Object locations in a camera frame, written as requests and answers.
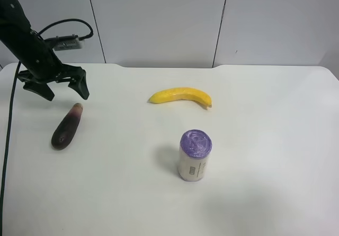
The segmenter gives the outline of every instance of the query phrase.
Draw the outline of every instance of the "yellow banana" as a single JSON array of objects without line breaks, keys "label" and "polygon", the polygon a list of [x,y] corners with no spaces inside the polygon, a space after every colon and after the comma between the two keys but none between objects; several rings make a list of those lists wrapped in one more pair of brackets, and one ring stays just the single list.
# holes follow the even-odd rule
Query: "yellow banana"
[{"label": "yellow banana", "polygon": [[163,103],[177,100],[196,101],[206,107],[212,107],[212,99],[205,92],[193,88],[174,88],[159,91],[148,100],[151,103]]}]

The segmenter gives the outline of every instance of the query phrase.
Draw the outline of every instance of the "white table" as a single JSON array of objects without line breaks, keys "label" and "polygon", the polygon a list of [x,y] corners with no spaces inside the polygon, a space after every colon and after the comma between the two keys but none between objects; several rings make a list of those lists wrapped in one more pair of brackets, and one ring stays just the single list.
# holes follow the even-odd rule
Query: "white table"
[{"label": "white table", "polygon": [[[339,235],[339,81],[321,67],[123,68],[87,71],[84,101],[66,83],[52,102],[18,82],[4,235]],[[0,72],[1,164],[16,64]],[[213,107],[147,103],[191,86]],[[51,136],[76,102],[72,143]],[[181,135],[212,139],[206,176],[177,175]]]}]

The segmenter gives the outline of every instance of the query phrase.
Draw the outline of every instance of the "purple eggplant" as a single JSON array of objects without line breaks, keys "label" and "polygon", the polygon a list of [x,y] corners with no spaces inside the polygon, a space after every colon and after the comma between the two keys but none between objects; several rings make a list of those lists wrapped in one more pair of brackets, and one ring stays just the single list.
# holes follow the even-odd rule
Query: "purple eggplant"
[{"label": "purple eggplant", "polygon": [[69,113],[64,117],[53,133],[51,141],[53,148],[56,150],[63,150],[71,143],[76,133],[76,129],[78,128],[82,112],[83,106],[81,103],[73,105]]}]

